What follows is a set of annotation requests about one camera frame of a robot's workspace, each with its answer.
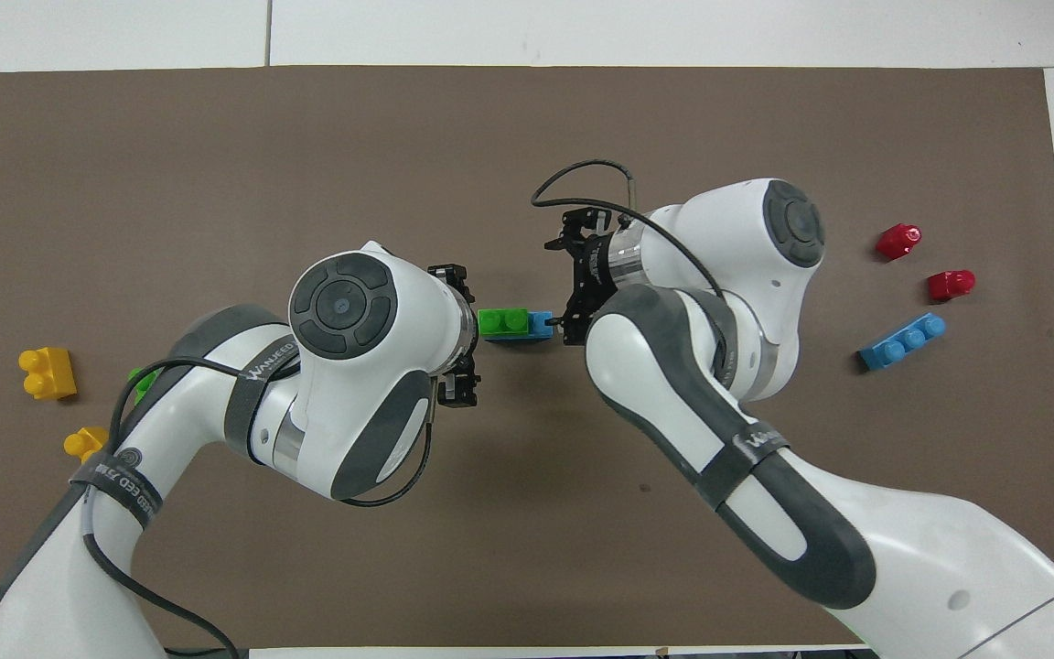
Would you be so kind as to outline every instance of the black strap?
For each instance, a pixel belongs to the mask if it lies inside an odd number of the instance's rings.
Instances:
[[[757,464],[787,446],[779,430],[762,421],[750,423],[727,440],[723,450],[702,468],[694,487],[713,510],[718,510]]]
[[[295,336],[290,334],[280,336],[255,355],[255,358],[252,358],[234,380],[231,398],[226,402],[222,431],[226,434],[227,445],[234,449],[235,453],[245,454],[248,459],[262,464],[259,460],[255,460],[254,451],[251,450],[251,426],[254,423],[254,415],[259,411],[262,396],[267,395],[269,380],[298,354],[300,353]]]
[[[142,529],[149,528],[152,518],[157,515],[163,500],[154,484],[145,479],[137,468],[130,467],[114,454],[97,450],[86,462],[80,464],[70,483],[86,483],[114,498],[129,509]]]

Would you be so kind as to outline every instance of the round gray button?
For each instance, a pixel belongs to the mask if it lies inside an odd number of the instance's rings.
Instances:
[[[315,314],[333,330],[346,330],[364,315],[364,290],[351,280],[333,280],[319,291]]]

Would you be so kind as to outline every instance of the building block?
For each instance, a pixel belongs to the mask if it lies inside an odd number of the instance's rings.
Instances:
[[[139,368],[134,368],[134,370],[130,371],[129,380],[133,380],[134,375],[137,374],[137,372],[141,372],[141,370],[139,370]],[[137,385],[135,385],[133,389],[133,391],[135,392],[134,393],[135,400],[133,401],[133,405],[137,405],[138,402],[141,402],[142,398],[145,398],[145,392],[149,391],[149,388],[154,384],[154,380],[157,379],[158,374],[160,374],[160,370],[152,371],[149,375],[143,376],[143,379],[141,379],[141,381],[139,381]]]
[[[76,392],[67,350],[45,347],[18,354],[18,368],[26,371],[22,388],[35,400],[58,400]]]
[[[63,440],[64,453],[75,456],[80,459],[80,464],[92,458],[93,453],[100,450],[108,443],[108,428],[100,426],[89,426],[80,428],[75,433],[67,434]]]
[[[871,371],[879,371],[900,362],[906,354],[924,346],[930,338],[946,332],[946,322],[933,313],[924,313],[910,321],[881,341],[860,350],[861,358]]]
[[[487,342],[543,342],[555,335],[549,311],[480,309],[477,334]]]
[[[890,257],[890,260],[894,260],[909,254],[913,246],[917,246],[919,241],[921,241],[921,230],[916,226],[896,225],[881,234],[881,239],[877,241],[877,250]]]
[[[974,289],[974,272],[969,270],[948,270],[925,279],[930,287],[930,299],[944,303],[954,297],[969,295]]]

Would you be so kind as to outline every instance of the blue toy brick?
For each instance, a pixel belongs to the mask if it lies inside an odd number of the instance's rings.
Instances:
[[[555,335],[555,327],[547,324],[551,319],[549,311],[532,311],[527,314],[527,333],[518,336],[483,336],[491,343],[543,342]]]
[[[933,313],[924,313],[905,324],[902,329],[861,350],[861,358],[871,371],[891,367],[906,354],[924,346],[925,342],[944,334],[946,322]]]

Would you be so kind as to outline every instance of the brown mat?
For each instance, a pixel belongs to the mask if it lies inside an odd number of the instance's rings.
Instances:
[[[368,238],[457,261],[481,308],[559,311],[559,212],[586,157],[641,205],[758,176],[820,206],[794,383],[753,406],[853,479],[969,498],[1054,559],[1054,166],[1038,71],[273,67],[0,74],[0,577],[130,368],[202,313],[284,312],[310,263]],[[557,193],[621,198],[609,172]],[[876,236],[925,238],[881,263]],[[970,267],[944,337],[889,371],[853,353]],[[19,351],[73,353],[80,395],[22,391]],[[226,447],[197,457],[135,576],[239,645],[848,642],[594,395],[581,349],[483,345],[482,404],[441,410],[397,505],[333,504]],[[91,613],[79,613],[91,616]],[[152,614],[163,642],[210,639]]]

